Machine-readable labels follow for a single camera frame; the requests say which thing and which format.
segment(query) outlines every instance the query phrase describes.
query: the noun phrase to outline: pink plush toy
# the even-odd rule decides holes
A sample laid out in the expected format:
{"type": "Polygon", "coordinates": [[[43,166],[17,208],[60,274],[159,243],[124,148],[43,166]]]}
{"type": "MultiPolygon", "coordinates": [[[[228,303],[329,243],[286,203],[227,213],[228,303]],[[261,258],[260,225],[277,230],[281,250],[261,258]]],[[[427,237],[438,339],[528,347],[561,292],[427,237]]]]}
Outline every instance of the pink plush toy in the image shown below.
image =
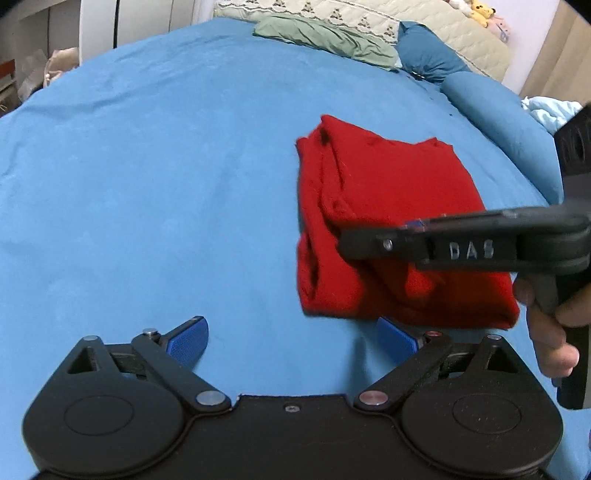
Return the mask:
{"type": "Polygon", "coordinates": [[[499,38],[503,43],[507,43],[511,36],[511,29],[509,28],[509,25],[505,23],[505,19],[497,17],[496,15],[490,17],[486,29],[499,38]]]}

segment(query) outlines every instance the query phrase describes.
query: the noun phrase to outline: green pillowcase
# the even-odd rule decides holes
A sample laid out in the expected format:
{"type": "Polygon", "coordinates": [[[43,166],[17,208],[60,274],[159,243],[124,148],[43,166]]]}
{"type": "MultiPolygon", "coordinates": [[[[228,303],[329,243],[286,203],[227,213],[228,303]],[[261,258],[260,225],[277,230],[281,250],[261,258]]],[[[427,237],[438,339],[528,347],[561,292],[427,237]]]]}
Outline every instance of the green pillowcase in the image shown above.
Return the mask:
{"type": "Polygon", "coordinates": [[[352,28],[291,14],[265,17],[253,35],[325,50],[341,57],[362,61],[386,70],[402,67],[392,45],[352,28]]]}

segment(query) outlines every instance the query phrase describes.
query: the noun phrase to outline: quilted white blanket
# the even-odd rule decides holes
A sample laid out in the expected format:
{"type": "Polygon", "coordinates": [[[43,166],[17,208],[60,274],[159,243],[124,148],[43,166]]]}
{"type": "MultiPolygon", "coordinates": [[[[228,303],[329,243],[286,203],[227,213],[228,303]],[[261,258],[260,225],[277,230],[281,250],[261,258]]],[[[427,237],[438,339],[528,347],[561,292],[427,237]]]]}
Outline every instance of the quilted white blanket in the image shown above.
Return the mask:
{"type": "Polygon", "coordinates": [[[346,25],[395,43],[398,24],[428,26],[475,72],[501,81],[511,55],[506,44],[441,0],[217,0],[214,16],[259,21],[290,12],[346,25]]]}

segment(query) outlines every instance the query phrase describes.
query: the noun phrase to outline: blue bedsheet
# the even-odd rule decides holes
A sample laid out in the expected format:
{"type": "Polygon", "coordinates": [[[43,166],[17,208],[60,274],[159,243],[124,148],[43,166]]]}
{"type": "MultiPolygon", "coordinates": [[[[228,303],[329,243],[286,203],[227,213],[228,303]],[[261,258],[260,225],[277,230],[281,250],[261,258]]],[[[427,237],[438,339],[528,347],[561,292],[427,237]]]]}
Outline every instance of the blue bedsheet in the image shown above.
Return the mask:
{"type": "MultiPolygon", "coordinates": [[[[21,419],[84,335],[204,315],[196,371],[231,398],[356,393],[393,367],[373,323],[301,311],[294,141],[321,114],[453,144],[490,209],[545,204],[433,85],[251,32],[216,19],[118,48],[0,120],[0,480],[34,473],[21,419]]],[[[506,336],[538,372],[525,321],[506,336]]],[[[563,415],[551,471],[583,479],[591,413],[563,415]]]]}

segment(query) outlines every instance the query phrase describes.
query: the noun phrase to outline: white furniture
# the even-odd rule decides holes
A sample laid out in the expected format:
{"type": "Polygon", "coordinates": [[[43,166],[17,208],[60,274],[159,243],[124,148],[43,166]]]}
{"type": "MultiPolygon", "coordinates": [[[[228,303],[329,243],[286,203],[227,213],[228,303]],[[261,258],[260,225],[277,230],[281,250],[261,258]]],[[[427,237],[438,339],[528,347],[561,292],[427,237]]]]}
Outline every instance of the white furniture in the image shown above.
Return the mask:
{"type": "Polygon", "coordinates": [[[213,0],[82,0],[80,62],[212,16],[213,0]]]}
{"type": "Polygon", "coordinates": [[[21,0],[0,19],[0,63],[80,48],[80,62],[213,16],[214,0],[21,0]]]}

